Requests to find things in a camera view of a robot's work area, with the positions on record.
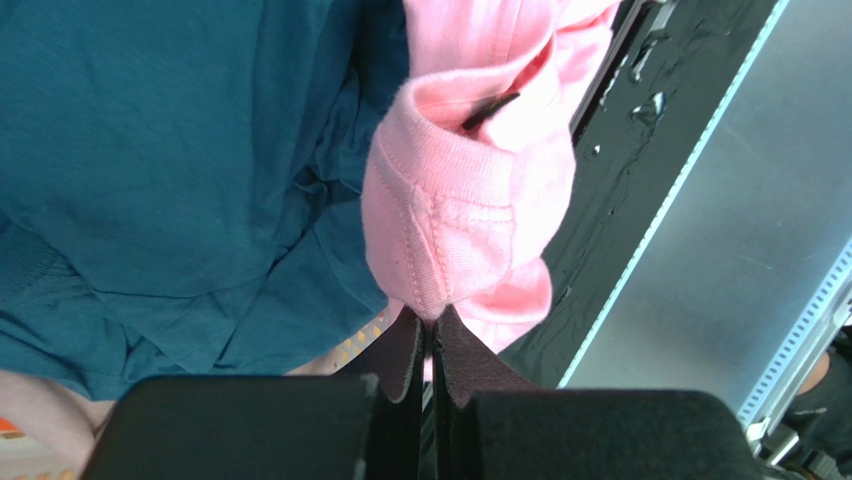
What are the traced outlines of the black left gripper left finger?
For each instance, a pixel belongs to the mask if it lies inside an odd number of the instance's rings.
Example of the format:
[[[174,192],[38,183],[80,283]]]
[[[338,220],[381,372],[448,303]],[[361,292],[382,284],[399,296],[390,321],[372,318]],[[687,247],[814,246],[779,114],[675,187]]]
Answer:
[[[329,376],[168,376],[115,406],[86,479],[414,479],[425,332],[410,310]]]

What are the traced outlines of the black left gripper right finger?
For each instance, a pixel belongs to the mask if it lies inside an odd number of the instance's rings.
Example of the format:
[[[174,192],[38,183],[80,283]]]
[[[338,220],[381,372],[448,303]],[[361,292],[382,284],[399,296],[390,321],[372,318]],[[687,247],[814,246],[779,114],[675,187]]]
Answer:
[[[453,308],[432,325],[440,479],[772,479],[732,412],[683,390],[548,390]]]

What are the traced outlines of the pink t-shirt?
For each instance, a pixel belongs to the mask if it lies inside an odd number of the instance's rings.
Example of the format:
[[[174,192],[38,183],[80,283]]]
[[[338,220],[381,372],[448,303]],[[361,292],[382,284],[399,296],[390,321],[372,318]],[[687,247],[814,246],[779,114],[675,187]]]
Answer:
[[[545,247],[575,174],[570,122],[615,1],[408,1],[410,77],[374,135],[367,261],[398,311],[453,306],[501,351],[552,300]]]

